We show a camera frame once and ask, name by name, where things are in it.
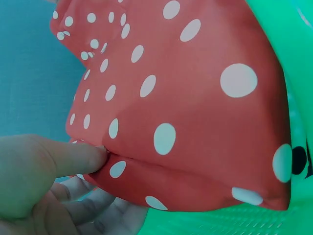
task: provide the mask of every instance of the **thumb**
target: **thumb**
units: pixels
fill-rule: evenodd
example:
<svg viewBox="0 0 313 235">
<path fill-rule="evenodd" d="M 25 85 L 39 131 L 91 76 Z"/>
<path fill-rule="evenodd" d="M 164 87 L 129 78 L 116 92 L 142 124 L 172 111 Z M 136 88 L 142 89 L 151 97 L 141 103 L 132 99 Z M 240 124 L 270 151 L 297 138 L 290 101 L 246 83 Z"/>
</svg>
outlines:
<svg viewBox="0 0 313 235">
<path fill-rule="evenodd" d="M 40 156 L 55 167 L 55 178 L 93 173 L 107 160 L 107 151 L 103 146 L 93 147 L 86 143 L 71 144 L 38 136 L 28 137 L 34 141 L 32 148 L 35 151 L 40 150 Z"/>
<path fill-rule="evenodd" d="M 107 160 L 104 147 L 52 141 L 37 135 L 0 138 L 0 150 L 2 155 L 6 155 L 4 159 L 11 162 L 6 165 L 16 167 L 15 171 L 22 164 L 23 171 L 49 175 L 53 180 L 93 173 Z"/>
<path fill-rule="evenodd" d="M 93 173 L 106 160 L 103 147 L 36 135 L 0 138 L 0 217 L 26 217 L 55 178 Z"/>
</svg>

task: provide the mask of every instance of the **fingernail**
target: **fingernail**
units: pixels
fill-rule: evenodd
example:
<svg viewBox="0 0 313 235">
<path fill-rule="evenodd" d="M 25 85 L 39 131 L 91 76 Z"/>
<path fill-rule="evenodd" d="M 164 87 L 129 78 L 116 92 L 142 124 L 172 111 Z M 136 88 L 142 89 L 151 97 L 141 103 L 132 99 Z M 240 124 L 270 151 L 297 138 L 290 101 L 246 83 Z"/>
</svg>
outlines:
<svg viewBox="0 0 313 235">
<path fill-rule="evenodd" d="M 100 149 L 101 151 L 106 151 L 107 150 L 103 145 L 96 146 L 96 148 Z"/>
</svg>

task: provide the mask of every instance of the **red fabric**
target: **red fabric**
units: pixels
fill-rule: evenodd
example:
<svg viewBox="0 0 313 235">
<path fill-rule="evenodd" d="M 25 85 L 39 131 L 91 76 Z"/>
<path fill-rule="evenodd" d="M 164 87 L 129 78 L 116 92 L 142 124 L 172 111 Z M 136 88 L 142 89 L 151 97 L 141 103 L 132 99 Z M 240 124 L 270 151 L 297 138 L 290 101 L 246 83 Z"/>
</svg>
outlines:
<svg viewBox="0 0 313 235">
<path fill-rule="evenodd" d="M 85 179 L 160 210 L 287 209 L 284 75 L 244 0 L 60 0 L 51 30 L 87 67 L 67 132 L 111 152 Z"/>
</svg>

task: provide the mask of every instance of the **finger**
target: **finger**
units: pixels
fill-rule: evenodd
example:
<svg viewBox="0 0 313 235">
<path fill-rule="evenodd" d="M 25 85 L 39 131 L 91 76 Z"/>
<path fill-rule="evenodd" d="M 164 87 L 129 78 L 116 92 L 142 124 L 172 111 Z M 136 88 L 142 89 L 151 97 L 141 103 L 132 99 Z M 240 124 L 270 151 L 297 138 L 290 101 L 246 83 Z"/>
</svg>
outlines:
<svg viewBox="0 0 313 235">
<path fill-rule="evenodd" d="M 75 176 L 61 183 L 54 183 L 51 192 L 59 201 L 71 201 L 81 198 L 94 188 L 89 182 Z"/>
<path fill-rule="evenodd" d="M 24 138 L 29 142 L 28 148 L 32 150 L 34 158 L 41 156 L 41 161 L 45 160 L 54 167 L 55 178 L 93 173 L 107 160 L 104 147 L 57 142 L 35 135 Z"/>
<path fill-rule="evenodd" d="M 98 188 L 81 201 L 65 203 L 65 207 L 73 223 L 79 225 L 94 220 L 114 199 L 114 196 Z"/>
<path fill-rule="evenodd" d="M 50 190 L 55 178 L 97 171 L 105 163 L 104 148 L 51 141 L 36 135 L 0 138 L 0 217 L 24 218 Z M 18 188 L 21 192 L 12 197 Z"/>
<path fill-rule="evenodd" d="M 106 230 L 111 230 L 117 223 L 120 222 L 130 205 L 131 203 L 128 201 L 116 198 L 108 209 L 103 211 L 97 220 L 105 226 Z"/>
<path fill-rule="evenodd" d="M 104 224 L 106 223 L 104 220 L 96 220 L 94 224 L 97 225 L 97 227 L 103 225 L 103 235 L 136 235 L 143 226 L 147 211 L 148 208 L 129 204 L 124 214 L 112 228 L 105 226 Z"/>
<path fill-rule="evenodd" d="M 87 223 L 77 226 L 77 231 L 80 235 L 103 235 L 104 227 L 97 223 Z"/>
</svg>

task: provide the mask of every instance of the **black polka dot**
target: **black polka dot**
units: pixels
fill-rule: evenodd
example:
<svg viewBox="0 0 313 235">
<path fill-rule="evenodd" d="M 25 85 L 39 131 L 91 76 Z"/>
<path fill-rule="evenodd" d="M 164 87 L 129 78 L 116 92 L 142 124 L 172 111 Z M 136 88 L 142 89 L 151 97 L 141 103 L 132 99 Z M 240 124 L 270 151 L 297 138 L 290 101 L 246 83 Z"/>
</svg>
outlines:
<svg viewBox="0 0 313 235">
<path fill-rule="evenodd" d="M 307 163 L 307 154 L 305 149 L 297 146 L 292 150 L 292 173 L 299 175 L 304 170 Z"/>
</svg>

